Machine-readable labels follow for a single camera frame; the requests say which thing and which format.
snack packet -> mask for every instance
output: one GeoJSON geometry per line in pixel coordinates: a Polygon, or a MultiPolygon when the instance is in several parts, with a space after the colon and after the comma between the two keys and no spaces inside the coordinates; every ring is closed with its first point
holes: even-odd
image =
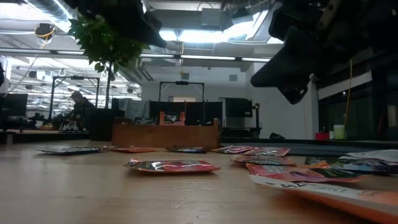
{"type": "Polygon", "coordinates": [[[251,174],[284,181],[349,182],[361,180],[365,175],[340,169],[302,168],[293,166],[261,166],[246,164],[251,174]]]}
{"type": "Polygon", "coordinates": [[[145,172],[211,172],[220,170],[203,160],[181,160],[181,161],[138,161],[131,159],[125,167],[145,172]]]}
{"type": "Polygon", "coordinates": [[[286,147],[255,147],[245,152],[245,155],[251,156],[285,156],[290,151],[286,147]]]}
{"type": "Polygon", "coordinates": [[[212,152],[223,154],[238,154],[254,149],[254,146],[227,146],[219,149],[213,149],[212,152]]]}
{"type": "Polygon", "coordinates": [[[292,183],[257,175],[253,182],[352,213],[376,223],[398,223],[398,192],[355,190],[330,184],[292,183]]]}
{"type": "Polygon", "coordinates": [[[294,166],[296,163],[287,157],[275,157],[275,156],[233,156],[231,158],[233,162],[246,162],[250,164],[259,165],[285,165],[294,166]]]}
{"type": "Polygon", "coordinates": [[[155,152],[156,150],[151,147],[119,147],[119,146],[104,146],[105,149],[114,152],[124,152],[124,153],[137,153],[137,152],[155,152]]]}
{"type": "Polygon", "coordinates": [[[60,148],[60,149],[37,149],[40,152],[46,152],[48,154],[54,155],[77,155],[77,154],[89,154],[100,152],[101,148],[99,147],[69,147],[69,148],[60,148]]]}
{"type": "Polygon", "coordinates": [[[166,148],[172,152],[186,152],[186,153],[206,153],[207,150],[203,147],[178,147],[178,146],[171,146],[166,148]]]}
{"type": "Polygon", "coordinates": [[[308,157],[305,167],[333,168],[350,170],[365,174],[398,174],[398,162],[377,161],[374,159],[336,159],[323,157],[308,157]]]}
{"type": "Polygon", "coordinates": [[[369,152],[351,152],[347,153],[347,155],[365,159],[380,159],[383,161],[398,162],[397,149],[377,150],[369,152]]]}

pipe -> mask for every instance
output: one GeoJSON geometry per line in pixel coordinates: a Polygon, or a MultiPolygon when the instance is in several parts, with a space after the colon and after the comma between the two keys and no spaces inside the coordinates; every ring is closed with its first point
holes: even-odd
{"type": "Polygon", "coordinates": [[[68,32],[69,19],[76,19],[77,13],[63,0],[24,0],[33,9],[40,11],[50,18],[59,29],[68,32]]]}

cable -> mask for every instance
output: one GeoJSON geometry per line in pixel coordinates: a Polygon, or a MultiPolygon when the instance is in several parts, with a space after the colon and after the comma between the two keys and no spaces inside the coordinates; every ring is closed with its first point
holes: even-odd
{"type": "Polygon", "coordinates": [[[348,96],[347,96],[347,107],[346,107],[346,117],[344,118],[344,127],[348,120],[348,108],[349,108],[349,96],[351,94],[351,81],[353,80],[353,60],[349,61],[349,86],[348,86],[348,96]]]}
{"type": "MultiPolygon", "coordinates": [[[[45,42],[44,42],[44,44],[40,47],[41,50],[44,48],[44,46],[46,46],[46,44],[48,44],[48,41],[47,41],[47,40],[48,40],[49,36],[50,36],[52,33],[54,33],[54,31],[55,31],[55,29],[53,29],[50,33],[44,35],[44,37],[45,37],[45,42]]],[[[35,59],[33,60],[33,62],[32,62],[32,64],[30,65],[30,67],[27,69],[25,75],[19,80],[19,82],[18,82],[14,87],[11,88],[11,90],[9,90],[6,94],[4,94],[3,98],[5,98],[10,92],[12,92],[13,90],[15,90],[15,88],[17,88],[17,86],[19,86],[19,84],[21,84],[21,82],[26,78],[26,76],[29,74],[30,70],[32,69],[34,63],[36,62],[37,57],[38,57],[38,55],[35,56],[35,59]]]]}
{"type": "Polygon", "coordinates": [[[40,50],[43,50],[44,46],[45,46],[46,44],[49,43],[49,42],[47,41],[47,40],[49,39],[49,36],[50,36],[50,35],[46,36],[45,42],[44,42],[44,44],[40,47],[40,50]]]}
{"type": "Polygon", "coordinates": [[[209,4],[209,6],[212,8],[212,9],[214,9],[214,7],[208,2],[208,1],[201,1],[200,3],[199,3],[199,5],[198,5],[198,8],[197,8],[197,11],[199,11],[199,7],[200,7],[200,5],[202,4],[202,3],[207,3],[207,4],[209,4]]]}
{"type": "Polygon", "coordinates": [[[19,84],[21,84],[21,82],[24,80],[24,78],[27,76],[27,74],[29,74],[31,68],[33,67],[33,64],[36,62],[37,60],[37,55],[35,56],[35,59],[33,60],[32,64],[30,65],[29,69],[26,71],[25,75],[21,78],[21,80],[19,80],[19,82],[14,85],[14,87],[11,88],[11,90],[9,90],[6,94],[4,94],[3,98],[5,98],[10,92],[12,92],[13,90],[15,90],[15,88],[17,88],[17,86],[19,84]]]}
{"type": "Polygon", "coordinates": [[[48,38],[49,35],[53,34],[54,32],[55,32],[55,28],[52,29],[51,32],[49,32],[48,34],[44,34],[44,35],[36,34],[36,37],[47,37],[48,38]]]}

metal frame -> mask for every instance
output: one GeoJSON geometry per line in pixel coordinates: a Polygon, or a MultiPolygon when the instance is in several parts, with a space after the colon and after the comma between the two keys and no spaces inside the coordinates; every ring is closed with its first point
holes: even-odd
{"type": "MultiPolygon", "coordinates": [[[[73,76],[71,77],[60,77],[60,76],[55,76],[52,77],[52,89],[51,89],[51,100],[50,100],[50,114],[49,114],[49,119],[52,118],[52,107],[53,107],[53,101],[54,101],[54,91],[55,87],[57,87],[59,84],[56,84],[55,81],[58,78],[62,78],[63,80],[70,78],[71,80],[74,79],[73,76]]],[[[95,108],[97,108],[98,105],[98,93],[100,92],[100,78],[94,78],[94,77],[78,77],[79,80],[84,80],[84,79],[89,79],[89,80],[97,80],[97,91],[96,91],[96,97],[95,97],[95,108]]]]}
{"type": "MultiPolygon", "coordinates": [[[[182,85],[182,84],[178,84],[179,82],[160,82],[159,83],[159,102],[162,96],[162,85],[164,83],[171,83],[171,84],[176,84],[176,85],[182,85]]],[[[205,101],[205,84],[204,83],[192,83],[192,82],[187,82],[187,85],[201,85],[202,86],[202,91],[201,91],[201,100],[202,102],[205,101]]]]}

fluorescent light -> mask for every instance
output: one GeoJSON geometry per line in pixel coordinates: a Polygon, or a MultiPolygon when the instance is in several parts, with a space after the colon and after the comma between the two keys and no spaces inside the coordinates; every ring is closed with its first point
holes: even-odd
{"type": "Polygon", "coordinates": [[[254,37],[256,32],[259,30],[261,24],[264,22],[264,19],[266,19],[267,14],[268,14],[268,10],[265,10],[265,11],[258,12],[255,15],[253,15],[253,19],[255,20],[255,23],[253,25],[253,28],[248,32],[248,35],[246,36],[246,40],[254,37]]]}
{"type": "Polygon", "coordinates": [[[25,54],[51,54],[51,51],[49,51],[49,50],[10,49],[10,48],[0,48],[0,52],[25,53],[25,54]]]}
{"type": "Polygon", "coordinates": [[[283,41],[276,39],[275,37],[271,37],[267,42],[267,44],[283,44],[283,43],[284,43],[283,41]]]}
{"type": "Polygon", "coordinates": [[[143,57],[143,58],[174,58],[174,55],[166,55],[166,54],[141,54],[140,57],[143,57]]]}
{"type": "Polygon", "coordinates": [[[86,93],[90,93],[90,94],[92,94],[92,95],[95,95],[96,93],[93,93],[92,91],[88,91],[88,90],[86,90],[86,89],[81,89],[82,91],[85,91],[86,93]]]}
{"type": "Polygon", "coordinates": [[[76,86],[67,86],[67,88],[71,89],[71,90],[75,90],[75,91],[79,91],[80,90],[80,88],[76,87],[76,86]]]}
{"type": "Polygon", "coordinates": [[[223,33],[211,30],[184,30],[180,40],[187,43],[219,43],[223,41],[223,33]]]}
{"type": "Polygon", "coordinates": [[[204,55],[181,55],[182,59],[205,59],[205,60],[235,60],[235,57],[204,56],[204,55]]]}
{"type": "Polygon", "coordinates": [[[166,41],[177,40],[177,35],[173,30],[161,30],[159,31],[159,35],[166,41]]]}
{"type": "Polygon", "coordinates": [[[63,84],[65,84],[65,85],[70,85],[70,83],[68,83],[68,82],[66,82],[66,81],[57,80],[57,82],[63,83],[63,84]]]}
{"type": "Polygon", "coordinates": [[[59,50],[58,54],[68,54],[68,55],[83,55],[82,51],[71,51],[71,50],[59,50]]]}
{"type": "Polygon", "coordinates": [[[242,58],[242,62],[269,62],[270,58],[242,58]]]}

